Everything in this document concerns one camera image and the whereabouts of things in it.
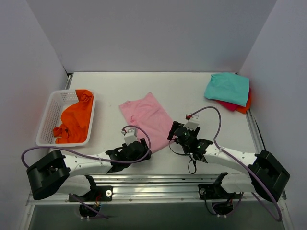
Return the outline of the pink t shirt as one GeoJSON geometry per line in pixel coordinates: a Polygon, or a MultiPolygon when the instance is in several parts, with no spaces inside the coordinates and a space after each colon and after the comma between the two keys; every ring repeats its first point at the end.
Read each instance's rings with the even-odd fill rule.
{"type": "Polygon", "coordinates": [[[168,145],[173,120],[152,93],[142,99],[126,101],[119,105],[119,109],[129,125],[138,126],[147,133],[152,153],[168,145]]]}

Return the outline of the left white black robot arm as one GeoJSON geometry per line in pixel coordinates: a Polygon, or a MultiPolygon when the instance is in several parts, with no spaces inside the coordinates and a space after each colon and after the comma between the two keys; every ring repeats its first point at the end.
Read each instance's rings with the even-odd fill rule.
{"type": "Polygon", "coordinates": [[[101,154],[83,155],[58,147],[27,166],[27,176],[34,200],[42,200],[56,192],[72,193],[86,201],[96,197],[97,189],[90,177],[93,173],[117,173],[151,158],[151,142],[136,140],[108,150],[108,159],[101,154]]]}

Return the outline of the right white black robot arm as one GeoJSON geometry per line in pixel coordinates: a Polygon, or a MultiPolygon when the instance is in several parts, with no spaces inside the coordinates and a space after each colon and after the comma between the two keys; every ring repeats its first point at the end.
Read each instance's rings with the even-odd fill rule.
{"type": "Polygon", "coordinates": [[[200,127],[190,129],[173,122],[168,140],[179,144],[193,161],[219,164],[239,173],[222,172],[213,183],[213,192],[223,198],[233,193],[257,193],[263,199],[278,201],[287,185],[290,174],[268,151],[248,153],[218,147],[210,140],[198,139],[200,127]]]}

